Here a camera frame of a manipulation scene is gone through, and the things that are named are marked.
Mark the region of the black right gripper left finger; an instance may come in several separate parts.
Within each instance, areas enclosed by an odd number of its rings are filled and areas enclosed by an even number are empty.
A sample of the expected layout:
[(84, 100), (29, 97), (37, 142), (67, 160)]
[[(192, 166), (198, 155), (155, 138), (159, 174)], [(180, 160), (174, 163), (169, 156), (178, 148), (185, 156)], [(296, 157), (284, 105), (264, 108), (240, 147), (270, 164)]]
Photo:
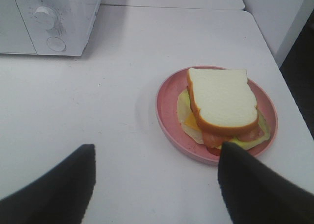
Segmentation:
[(84, 144), (26, 187), (1, 199), (2, 224), (79, 224), (95, 186), (95, 146)]

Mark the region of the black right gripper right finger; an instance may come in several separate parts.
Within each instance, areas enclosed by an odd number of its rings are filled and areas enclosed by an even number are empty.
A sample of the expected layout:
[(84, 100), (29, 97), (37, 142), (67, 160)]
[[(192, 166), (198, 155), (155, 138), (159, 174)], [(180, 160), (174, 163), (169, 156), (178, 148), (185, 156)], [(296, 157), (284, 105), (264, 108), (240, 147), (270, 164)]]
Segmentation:
[(224, 142), (217, 179), (235, 224), (312, 224), (314, 196), (235, 143)]

